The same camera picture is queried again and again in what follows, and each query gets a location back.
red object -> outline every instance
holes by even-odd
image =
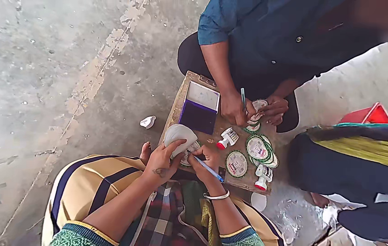
[[[260,189],[260,190],[266,190],[264,187],[259,186],[259,185],[255,185],[255,187],[257,187],[257,188]]]
[[[222,143],[217,143],[216,146],[217,146],[217,148],[219,148],[220,150],[224,150],[224,149],[225,149],[225,147],[224,147],[224,145],[223,145]]]
[[[382,104],[375,103],[372,107],[349,113],[339,123],[382,123],[388,124],[388,114]]]

concrete floor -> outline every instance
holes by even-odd
[[[156,146],[183,79],[176,56],[207,0],[0,0],[0,245],[38,245],[60,169],[88,154]],[[380,101],[388,110],[388,44],[297,91],[298,129],[333,124]],[[156,115],[145,130],[139,121]],[[275,170],[263,212],[288,242],[307,246],[321,210]]]

bare foot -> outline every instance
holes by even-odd
[[[142,145],[141,154],[139,155],[139,159],[142,161],[144,165],[147,165],[151,154],[152,154],[152,145],[150,144],[150,142],[144,143]]]

dark trousers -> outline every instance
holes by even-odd
[[[388,239],[388,203],[374,203],[377,193],[388,194],[388,166],[330,150],[304,133],[291,142],[288,165],[296,187],[367,205],[339,212],[343,227],[367,240]]]
[[[204,61],[200,45],[198,44],[197,32],[188,36],[180,44],[179,51],[177,53],[177,64],[184,75],[186,75],[186,72],[189,70],[195,72],[196,74],[201,74],[213,79],[206,62]],[[251,76],[248,74],[245,77],[239,78],[233,76],[232,79],[236,89],[239,91],[241,87],[244,87],[246,97],[252,101],[261,98],[268,98],[268,96],[270,96],[278,86],[278,83],[262,83],[266,79],[270,79],[267,74],[263,74],[262,76]],[[297,111],[297,103],[294,92],[285,97],[285,100],[288,101],[289,109],[282,117],[283,122],[277,126],[276,130],[279,133],[291,131],[296,128],[299,123],[299,112]]]

sticker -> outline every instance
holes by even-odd
[[[256,167],[259,166],[259,164],[261,164],[261,162],[259,162],[259,161],[255,160],[255,159],[253,159],[250,155],[249,155],[249,160],[250,160],[251,163],[252,163],[253,165],[255,165]]]
[[[270,147],[272,146],[272,144],[270,143],[270,140],[268,140],[268,138],[262,134],[260,134],[260,136],[262,137],[262,139],[268,143],[268,145],[270,145]]]
[[[263,99],[258,99],[256,101],[252,102],[252,104],[253,104],[253,107],[255,108],[256,112],[258,112],[258,110],[261,109],[262,107],[268,105],[267,101],[265,101]],[[258,121],[259,119],[261,119],[260,114],[253,115],[250,118],[251,121]]]
[[[188,150],[193,152],[195,150],[198,150],[200,148],[200,143],[198,141],[194,142],[193,144],[191,144],[189,147],[188,147]],[[184,157],[182,158],[182,160],[180,161],[180,163],[184,166],[191,166],[191,164],[189,164],[188,162],[188,151],[185,151],[185,155]]]
[[[261,127],[261,123],[258,123],[256,126],[247,126],[246,128],[244,128],[243,130],[247,133],[256,133],[259,128]]]
[[[246,157],[239,151],[233,151],[226,158],[226,167],[230,175],[242,177],[247,172]]]
[[[249,123],[249,125],[251,126],[256,126],[258,124],[259,121],[251,121],[251,120],[248,120],[247,123]]]
[[[268,138],[266,136],[264,136],[264,135],[260,135],[260,136],[267,143],[268,147],[272,151],[272,156],[268,160],[261,161],[261,162],[264,165],[267,165],[269,168],[276,168],[276,167],[278,167],[278,158],[276,157],[276,155],[273,152],[272,144],[270,143],[270,141],[268,140]]]
[[[276,157],[275,154],[273,154],[273,161],[269,164],[264,164],[268,166],[269,168],[277,168],[279,166],[278,157]]]
[[[256,126],[247,126],[246,129],[252,132],[256,132],[257,130],[259,130],[260,126],[261,124],[257,124]]]
[[[267,160],[271,155],[266,144],[262,141],[261,137],[257,135],[247,139],[246,150],[247,153],[256,160]]]

